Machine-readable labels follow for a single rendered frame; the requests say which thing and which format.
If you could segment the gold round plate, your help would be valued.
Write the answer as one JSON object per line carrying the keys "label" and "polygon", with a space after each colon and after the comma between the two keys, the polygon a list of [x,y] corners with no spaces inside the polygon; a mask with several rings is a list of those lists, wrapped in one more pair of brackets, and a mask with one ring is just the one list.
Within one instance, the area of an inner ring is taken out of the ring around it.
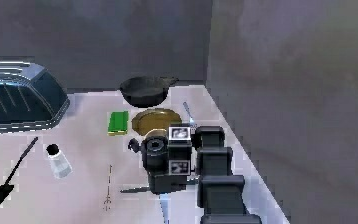
{"label": "gold round plate", "polygon": [[145,136],[153,129],[167,129],[171,124],[181,124],[182,119],[171,109],[153,108],[136,114],[131,123],[136,133]]}

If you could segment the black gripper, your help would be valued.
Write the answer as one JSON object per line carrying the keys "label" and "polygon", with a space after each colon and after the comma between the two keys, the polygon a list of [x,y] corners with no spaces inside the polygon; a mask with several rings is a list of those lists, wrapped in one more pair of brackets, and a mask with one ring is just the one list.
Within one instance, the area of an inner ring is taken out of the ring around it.
{"label": "black gripper", "polygon": [[[139,142],[132,138],[128,149],[140,151]],[[148,174],[149,190],[165,194],[186,188],[188,176],[188,141],[168,140],[165,136],[151,136],[141,143],[143,167]]]}

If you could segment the steel kitchen sink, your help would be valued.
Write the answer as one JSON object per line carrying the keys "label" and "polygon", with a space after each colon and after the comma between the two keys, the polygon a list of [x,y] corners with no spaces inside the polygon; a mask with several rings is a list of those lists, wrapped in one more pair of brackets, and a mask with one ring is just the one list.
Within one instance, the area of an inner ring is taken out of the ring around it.
{"label": "steel kitchen sink", "polygon": [[0,61],[0,134],[51,129],[69,105],[66,91],[45,67]]}

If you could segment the black spatula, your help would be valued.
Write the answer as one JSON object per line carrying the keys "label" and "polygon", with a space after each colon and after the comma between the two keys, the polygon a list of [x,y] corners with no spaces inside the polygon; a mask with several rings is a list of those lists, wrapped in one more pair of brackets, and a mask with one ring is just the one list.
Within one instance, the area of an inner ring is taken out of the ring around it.
{"label": "black spatula", "polygon": [[16,173],[17,169],[19,168],[20,164],[22,163],[23,159],[28,155],[30,150],[33,148],[33,146],[38,141],[38,137],[35,137],[30,144],[27,146],[27,148],[23,151],[21,154],[19,160],[15,164],[14,168],[12,169],[11,173],[7,177],[6,181],[0,185],[0,205],[4,202],[4,200],[10,195],[10,193],[14,189],[14,185],[10,183],[12,180],[14,174]]}

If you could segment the silver spoon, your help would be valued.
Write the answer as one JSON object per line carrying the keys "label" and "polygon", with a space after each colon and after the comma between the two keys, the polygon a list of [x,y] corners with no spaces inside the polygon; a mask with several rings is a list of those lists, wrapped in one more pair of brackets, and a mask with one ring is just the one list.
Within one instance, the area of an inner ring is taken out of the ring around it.
{"label": "silver spoon", "polygon": [[188,103],[187,103],[187,102],[183,102],[183,107],[184,107],[184,109],[185,109],[185,111],[186,111],[186,113],[187,113],[187,115],[188,115],[188,117],[189,117],[189,124],[191,125],[191,127],[194,127],[194,128],[195,128],[195,127],[197,126],[197,124],[195,123],[195,121],[194,121],[194,119],[193,119],[193,117],[192,117],[192,115],[191,115],[191,112],[190,112]]}

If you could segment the green sponge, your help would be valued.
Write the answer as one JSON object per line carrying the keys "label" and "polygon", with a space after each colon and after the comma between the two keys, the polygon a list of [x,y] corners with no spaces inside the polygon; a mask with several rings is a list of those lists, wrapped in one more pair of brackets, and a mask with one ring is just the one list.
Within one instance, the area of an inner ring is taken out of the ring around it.
{"label": "green sponge", "polygon": [[128,132],[128,119],[129,113],[127,111],[112,112],[107,133],[110,136],[125,135]]}

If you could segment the glass salt shaker black cap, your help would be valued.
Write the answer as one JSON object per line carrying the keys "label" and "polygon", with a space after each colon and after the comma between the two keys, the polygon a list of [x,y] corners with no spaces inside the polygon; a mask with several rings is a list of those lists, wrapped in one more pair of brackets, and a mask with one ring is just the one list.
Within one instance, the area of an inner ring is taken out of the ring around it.
{"label": "glass salt shaker black cap", "polygon": [[54,177],[57,179],[67,177],[72,172],[72,167],[64,153],[56,144],[48,145],[46,151]]}

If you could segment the black frying pan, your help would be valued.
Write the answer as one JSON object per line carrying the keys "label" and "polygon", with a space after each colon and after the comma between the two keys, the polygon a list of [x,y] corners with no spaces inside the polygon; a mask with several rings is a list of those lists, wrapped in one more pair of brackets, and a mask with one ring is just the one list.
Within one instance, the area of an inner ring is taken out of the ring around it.
{"label": "black frying pan", "polygon": [[139,76],[122,82],[119,90],[131,106],[149,108],[160,105],[167,98],[169,88],[178,81],[174,77]]}

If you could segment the pale blue butter knife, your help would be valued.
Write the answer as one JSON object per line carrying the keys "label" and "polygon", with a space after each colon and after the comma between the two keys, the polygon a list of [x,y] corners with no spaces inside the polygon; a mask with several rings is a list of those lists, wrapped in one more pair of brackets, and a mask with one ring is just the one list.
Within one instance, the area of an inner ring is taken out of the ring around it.
{"label": "pale blue butter knife", "polygon": [[168,195],[160,194],[159,201],[160,201],[164,224],[169,224],[169,197],[168,197]]}

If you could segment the grey table knife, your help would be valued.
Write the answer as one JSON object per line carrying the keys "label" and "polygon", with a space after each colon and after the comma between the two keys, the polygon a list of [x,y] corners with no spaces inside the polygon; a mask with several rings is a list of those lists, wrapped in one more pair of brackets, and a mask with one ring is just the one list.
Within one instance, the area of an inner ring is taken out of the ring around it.
{"label": "grey table knife", "polygon": [[150,191],[148,186],[120,190],[121,193],[142,193],[148,191]]}

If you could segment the tan round cup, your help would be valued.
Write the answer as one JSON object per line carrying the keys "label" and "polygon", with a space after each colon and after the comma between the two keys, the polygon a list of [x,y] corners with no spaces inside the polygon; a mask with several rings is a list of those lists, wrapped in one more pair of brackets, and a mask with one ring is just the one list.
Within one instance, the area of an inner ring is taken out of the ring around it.
{"label": "tan round cup", "polygon": [[149,137],[167,137],[167,130],[166,129],[152,129],[146,135],[145,138]]}

